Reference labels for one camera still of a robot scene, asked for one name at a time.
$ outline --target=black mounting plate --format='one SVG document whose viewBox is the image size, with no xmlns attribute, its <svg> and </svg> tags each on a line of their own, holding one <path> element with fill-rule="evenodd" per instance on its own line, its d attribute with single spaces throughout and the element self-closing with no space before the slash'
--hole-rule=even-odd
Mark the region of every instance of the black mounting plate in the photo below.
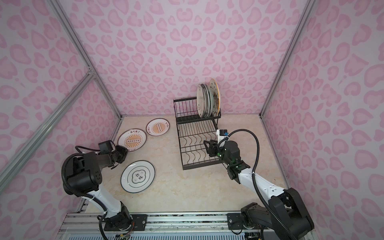
<svg viewBox="0 0 384 240">
<path fill-rule="evenodd" d="M 147 214 L 132 214 L 132 220 L 135 222 L 133 231 L 144 231 L 145 226 L 147 225 Z M 106 232 L 120 232 L 118 228 L 111 228 L 109 225 L 104 226 L 104 231 Z"/>
<path fill-rule="evenodd" d="M 244 229 L 243 220 L 240 214 L 227 214 L 227 223 L 229 230 Z"/>
</svg>

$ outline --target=plate rim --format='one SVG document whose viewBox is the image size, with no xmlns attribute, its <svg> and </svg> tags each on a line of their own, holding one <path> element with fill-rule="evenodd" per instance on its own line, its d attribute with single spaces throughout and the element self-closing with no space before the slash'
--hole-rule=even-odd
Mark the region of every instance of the plate rim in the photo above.
<svg viewBox="0 0 384 240">
<path fill-rule="evenodd" d="M 140 128 L 131 128 L 131 129 L 129 129 L 129 130 L 123 132 L 123 133 L 120 135 L 120 137 L 118 138 L 118 144 L 119 144 L 119 140 L 120 140 L 121 136 L 122 136 L 124 133 L 126 133 L 126 132 L 128 132 L 128 131 L 130 131 L 130 130 L 134 130 L 134 129 L 141 130 L 141 131 L 144 132 L 144 134 L 145 134 L 145 141 L 144 141 L 144 143 L 143 143 L 143 145 L 142 145 L 142 146 L 144 146 L 144 144 L 147 142 L 147 134 L 146 134 L 147 131 L 144 131 L 143 129 L 140 129 Z"/>
<path fill-rule="evenodd" d="M 217 112 L 217 115 L 218 115 L 218 113 L 220 112 L 220 99 L 221 99 L 221 97 L 220 97 L 220 90 L 219 90 L 219 88 L 218 88 L 218 84 L 217 84 L 217 82 L 216 82 L 216 80 L 214 79 L 214 78 L 212 78 L 213 80 L 214 80 L 214 82 L 215 82 L 215 84 L 216 84 L 216 88 L 217 88 L 217 92 L 218 92 L 218 112 Z"/>
<path fill-rule="evenodd" d="M 165 133 L 160 134 L 160 135 L 152 135 L 152 134 L 150 134 L 149 132 L 147 132 L 147 127 L 148 127 L 148 125 L 149 125 L 152 121 L 154 121 L 154 120 L 156 120 L 156 119 L 164 119 L 165 121 L 168 122 L 169 128 L 168 128 L 168 130 L 167 130 Z M 169 129 L 170 129 L 170 122 L 169 122 L 167 119 L 165 119 L 165 118 L 155 118 L 155 119 L 152 119 L 151 121 L 149 121 L 149 123 L 147 123 L 147 126 L 145 127 L 145 131 L 146 131 L 149 135 L 154 136 L 154 137 L 159 137 L 159 136 L 162 136 L 162 135 L 166 134 L 166 133 L 169 131 Z"/>
<path fill-rule="evenodd" d="M 216 80 L 215 80 L 214 78 L 211 78 L 211 80 L 210 80 L 210 84 L 211 84 L 212 80 L 213 80 L 213 82 L 215 83 L 215 86 L 216 86 L 216 89 L 217 89 L 217 98 L 218 98 L 217 116 L 218 116 L 218 114 L 219 114 L 219 112 L 220 112 L 220 102 L 221 102 L 221 101 L 220 101 L 220 99 L 221 99 L 221 97 L 220 97 L 220 90 L 219 90 L 218 85 L 217 85 L 217 82 L 216 82 Z"/>
<path fill-rule="evenodd" d="M 135 161 L 135 162 L 148 162 L 147 160 L 138 160 L 138 161 Z M 124 171 L 131 165 L 131 164 L 133 164 L 133 163 L 135 163 L 135 162 L 131 162 L 125 169 L 124 169 Z M 155 180 L 155 176 L 156 176 L 156 169 L 155 169 L 155 167 L 153 166 L 153 164 L 152 163 L 150 163 L 150 162 L 148 162 L 150 165 L 152 165 L 152 167 L 153 167 L 153 180 L 152 180 L 152 182 L 148 185 L 148 187 L 153 183 L 153 181 Z M 120 185 L 121 185 L 121 188 L 124 190 L 124 191 L 126 191 L 126 192 L 128 192 L 127 190 L 125 190 L 125 188 L 122 186 L 122 183 L 121 183 L 121 178 L 122 178 L 122 174 L 124 173 L 124 171 L 121 173 L 121 177 L 120 177 Z"/>
<path fill-rule="evenodd" d="M 209 117 L 209 109 L 210 109 L 210 105 L 211 105 L 211 100 L 210 100 L 210 97 L 208 95 L 208 89 L 207 89 L 207 86 L 205 85 L 205 83 L 202 83 L 201 84 L 203 87 L 203 93 L 205 93 L 207 96 L 207 106 L 205 105 L 205 100 L 204 100 L 204 112 L 205 112 L 205 109 L 207 108 L 207 111 L 206 111 L 206 115 L 203 116 L 204 118 L 207 118 Z"/>
<path fill-rule="evenodd" d="M 205 88 L 207 89 L 207 92 L 208 92 L 208 97 L 209 97 L 209 101 L 210 101 L 210 108 L 209 108 L 209 111 L 208 111 L 208 116 L 210 117 L 212 114 L 213 114 L 213 107 L 214 107 L 214 103 L 213 103 L 213 99 L 214 99 L 214 97 L 213 97 L 213 94 L 212 94 L 212 92 L 211 92 L 211 89 L 210 89 L 210 87 L 208 86 L 208 84 L 207 83 L 204 83 L 204 85 L 205 85 Z"/>
<path fill-rule="evenodd" d="M 201 84 L 199 83 L 198 85 L 197 85 L 197 91 L 199 91 L 199 86 L 201 87 L 201 92 L 202 92 L 202 95 L 203 95 L 203 99 L 204 99 L 204 91 L 203 91 L 203 87 L 201 86 Z M 203 106 L 203 113 L 201 114 L 201 116 L 200 116 L 200 114 L 199 114 L 199 110 L 197 110 L 197 115 L 200 117 L 200 118 L 202 118 L 203 117 L 203 115 L 204 115 L 204 108 L 205 108 L 205 106 Z"/>
</svg>

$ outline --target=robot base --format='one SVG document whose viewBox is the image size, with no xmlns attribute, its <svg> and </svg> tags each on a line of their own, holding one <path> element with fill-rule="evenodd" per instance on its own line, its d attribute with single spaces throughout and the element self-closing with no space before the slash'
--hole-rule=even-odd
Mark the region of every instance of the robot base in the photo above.
<svg viewBox="0 0 384 240">
<path fill-rule="evenodd" d="M 130 215 L 128 209 L 121 202 L 121 212 L 116 216 L 105 219 L 104 231 L 124 231 L 134 223 L 133 231 L 144 231 L 147 224 L 146 214 Z"/>
</svg>

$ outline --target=aluminum frame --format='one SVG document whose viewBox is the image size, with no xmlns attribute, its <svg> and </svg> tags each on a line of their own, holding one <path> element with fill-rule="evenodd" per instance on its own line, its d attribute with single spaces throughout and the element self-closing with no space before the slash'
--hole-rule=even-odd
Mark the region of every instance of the aluminum frame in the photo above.
<svg viewBox="0 0 384 240">
<path fill-rule="evenodd" d="M 122 124 L 123 119 L 124 119 L 124 118 L 118 119 L 118 122 L 116 123 L 116 126 L 115 126 L 115 128 L 113 129 L 113 132 L 112 132 L 112 134 L 111 134 L 111 136 L 110 136 L 110 138 L 109 138 L 109 139 L 111 139 L 112 141 L 115 141 L 115 138 L 116 138 L 116 136 L 117 136 L 117 134 L 118 134 L 118 132 L 119 132 L 119 129 L 120 129 L 120 126 L 121 126 L 121 124 Z"/>
<path fill-rule="evenodd" d="M 35 131 L 34 135 L 28 140 L 21 151 L 11 158 L 10 163 L 0 174 L 0 193 L 2 193 L 14 177 L 16 177 L 32 154 L 39 148 L 49 133 L 60 122 L 62 117 L 67 113 L 68 109 L 73 105 L 73 103 L 93 79 L 95 79 L 94 72 L 88 72 L 80 83 L 60 103 L 60 105 L 56 107 L 54 112 Z"/>
<path fill-rule="evenodd" d="M 288 66 L 288 64 L 289 64 L 289 62 L 290 62 L 290 60 L 294 54 L 295 48 L 296 48 L 298 42 L 300 41 L 301 36 L 303 35 L 303 32 L 304 32 L 304 30 L 305 30 L 305 28 L 306 28 L 306 26 L 307 26 L 307 24 L 311 18 L 312 13 L 314 12 L 314 10 L 316 8 L 317 3 L 318 3 L 318 0 L 308 0 L 307 1 L 306 5 L 304 7 L 304 11 L 301 15 L 301 18 L 300 18 L 300 20 L 297 24 L 297 27 L 293 33 L 293 37 L 289 43 L 288 50 L 285 52 L 285 55 L 284 55 L 283 60 L 281 62 L 281 65 L 279 66 L 278 72 L 277 72 L 276 77 L 273 81 L 272 87 L 268 92 L 265 103 L 264 103 L 262 110 L 259 114 L 261 123 L 263 125 L 265 134 L 266 134 L 267 139 L 268 139 L 268 142 L 272 148 L 273 155 L 275 156 L 277 165 L 280 169 L 280 172 L 284 178 L 284 181 L 285 181 L 285 184 L 287 187 L 291 187 L 291 184 L 287 178 L 284 167 L 282 166 L 281 162 L 279 161 L 276 146 L 273 143 L 271 135 L 269 134 L 269 131 L 268 131 L 266 124 L 265 124 L 264 115 L 266 114 L 266 112 L 267 112 L 267 110 L 268 110 L 268 108 L 272 102 L 273 95 L 276 92 L 277 86 L 280 83 L 280 81 L 284 75 L 284 72 L 285 72 L 285 70 L 286 70 L 286 68 L 287 68 L 287 66 Z"/>
<path fill-rule="evenodd" d="M 315 9 L 315 6 L 317 4 L 318 0 L 308 0 L 305 7 L 304 11 L 301 15 L 301 18 L 299 19 L 299 22 L 296 26 L 295 31 L 293 32 L 292 39 L 289 43 L 289 46 L 287 48 L 287 51 L 285 52 L 285 55 L 283 57 L 283 60 L 279 66 L 279 69 L 277 70 L 277 74 L 275 76 L 275 79 L 273 80 L 273 84 L 271 89 L 268 92 L 268 95 L 266 97 L 265 103 L 260 111 L 260 117 L 263 117 L 265 112 L 268 109 L 269 104 L 271 103 L 272 97 L 276 91 L 277 85 L 281 81 L 282 76 L 284 75 L 285 69 L 288 66 L 288 63 L 294 53 L 294 50 L 300 41 L 301 36 L 303 35 L 304 29 L 306 28 L 310 17 L 313 13 L 313 10 Z"/>
<path fill-rule="evenodd" d="M 115 101 L 113 100 L 112 96 L 108 92 L 107 88 L 105 87 L 103 81 L 101 80 L 101 77 L 99 73 L 97 72 L 97 69 L 92 63 L 92 60 L 90 56 L 88 55 L 87 51 L 85 50 L 85 47 L 81 44 L 80 38 L 75 32 L 71 22 L 69 21 L 69 18 L 67 14 L 65 13 L 62 5 L 58 0 L 46 0 L 46 2 L 49 4 L 55 15 L 57 16 L 59 22 L 61 23 L 63 29 L 71 39 L 74 47 L 77 49 L 79 55 L 81 56 L 83 62 L 88 67 L 90 71 L 93 71 L 96 75 L 96 83 L 99 86 L 101 92 L 103 93 L 104 97 L 107 99 L 108 104 L 111 106 L 115 114 L 118 116 L 119 119 L 121 119 L 121 112 L 119 108 L 117 107 Z"/>
</svg>

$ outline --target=stacked plates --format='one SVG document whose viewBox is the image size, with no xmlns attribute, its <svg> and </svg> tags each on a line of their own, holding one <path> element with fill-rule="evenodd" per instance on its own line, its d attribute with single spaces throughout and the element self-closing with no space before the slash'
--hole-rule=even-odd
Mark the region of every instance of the stacked plates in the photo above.
<svg viewBox="0 0 384 240">
<path fill-rule="evenodd" d="M 209 85 L 202 83 L 197 86 L 197 112 L 201 118 L 216 117 L 220 110 L 220 93 L 217 83 L 211 79 Z"/>
</svg>

